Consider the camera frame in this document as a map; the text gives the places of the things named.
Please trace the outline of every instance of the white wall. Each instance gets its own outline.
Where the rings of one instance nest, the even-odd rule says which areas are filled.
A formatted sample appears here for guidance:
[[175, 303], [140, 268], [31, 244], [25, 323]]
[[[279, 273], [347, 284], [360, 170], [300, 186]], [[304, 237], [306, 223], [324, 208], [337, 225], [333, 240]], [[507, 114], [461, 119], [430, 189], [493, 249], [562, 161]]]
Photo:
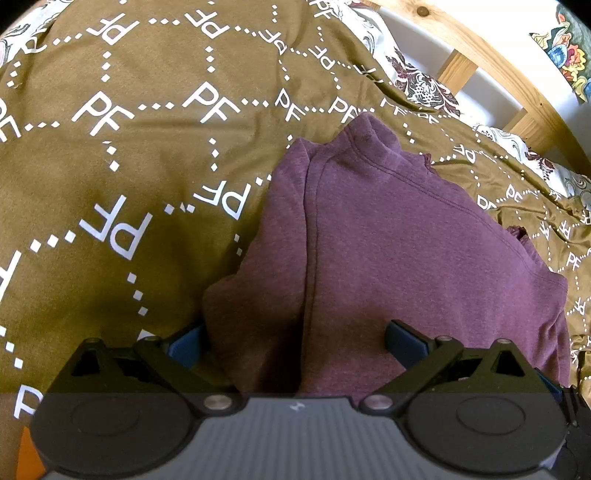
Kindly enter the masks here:
[[[570, 85], [529, 33], [556, 23], [556, 0], [429, 0], [484, 38], [519, 68], [552, 103], [591, 158], [591, 105], [581, 106]], [[407, 60], [436, 76], [452, 48], [409, 21], [382, 8], [380, 14]], [[460, 109], [478, 121], [503, 128], [521, 105], [478, 69], [457, 95]], [[549, 157], [562, 160], [552, 149]]]

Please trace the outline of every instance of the purple sweatshirt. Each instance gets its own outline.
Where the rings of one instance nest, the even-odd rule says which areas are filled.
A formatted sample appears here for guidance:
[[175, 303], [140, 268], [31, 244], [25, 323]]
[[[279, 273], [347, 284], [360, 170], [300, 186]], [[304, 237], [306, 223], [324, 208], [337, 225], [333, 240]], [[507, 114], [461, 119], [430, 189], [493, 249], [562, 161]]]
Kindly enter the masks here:
[[385, 350], [391, 319], [473, 348], [509, 338], [567, 384], [567, 280], [429, 164], [365, 113], [326, 145], [291, 146], [239, 271], [203, 298], [239, 390], [367, 395], [404, 371]]

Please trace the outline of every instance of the bedspread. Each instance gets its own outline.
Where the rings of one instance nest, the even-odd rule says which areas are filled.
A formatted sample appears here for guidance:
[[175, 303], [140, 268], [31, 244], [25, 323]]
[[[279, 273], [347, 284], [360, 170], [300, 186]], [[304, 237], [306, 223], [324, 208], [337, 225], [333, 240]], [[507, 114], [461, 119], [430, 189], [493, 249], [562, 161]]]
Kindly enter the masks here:
[[[567, 277], [571, 354], [583, 368], [571, 382], [589, 398], [587, 367], [576, 363], [591, 345], [589, 212], [486, 135], [409, 100], [340, 20], [348, 9], [76, 0], [9, 49], [1, 478], [14, 477], [22, 428], [79, 342], [127, 346], [193, 321], [203, 290], [238, 269], [291, 143], [330, 141], [361, 112], [403, 149], [430, 153], [439, 175], [501, 225], [524, 226]], [[408, 214], [419, 231], [420, 212]]]

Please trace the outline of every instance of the wooden slat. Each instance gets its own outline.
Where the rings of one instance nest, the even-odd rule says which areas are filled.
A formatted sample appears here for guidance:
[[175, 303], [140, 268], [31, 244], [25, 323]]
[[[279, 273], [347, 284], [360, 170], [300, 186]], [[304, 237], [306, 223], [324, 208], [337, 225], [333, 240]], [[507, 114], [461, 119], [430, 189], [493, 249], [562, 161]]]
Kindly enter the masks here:
[[544, 155], [552, 147], [550, 134], [535, 123], [525, 108], [522, 108], [503, 130], [519, 135], [525, 144], [539, 155]]
[[474, 75], [477, 68], [478, 65], [473, 61], [454, 50], [439, 70], [437, 79], [456, 95]]
[[526, 109], [535, 124], [542, 126], [575, 171], [591, 176], [589, 159], [558, 112], [535, 85], [489, 43], [428, 2], [376, 0], [376, 3], [424, 28], [486, 71]]
[[375, 4], [375, 3], [373, 3], [373, 2], [370, 2], [369, 0], [359, 0], [359, 3], [362, 3], [362, 4], [364, 4], [364, 5], [367, 5], [368, 7], [371, 7], [371, 10], [374, 10], [374, 11], [376, 11], [376, 12], [377, 12], [377, 11], [378, 11], [378, 10], [381, 8], [381, 6], [380, 6], [380, 5], [378, 5], [378, 4]]

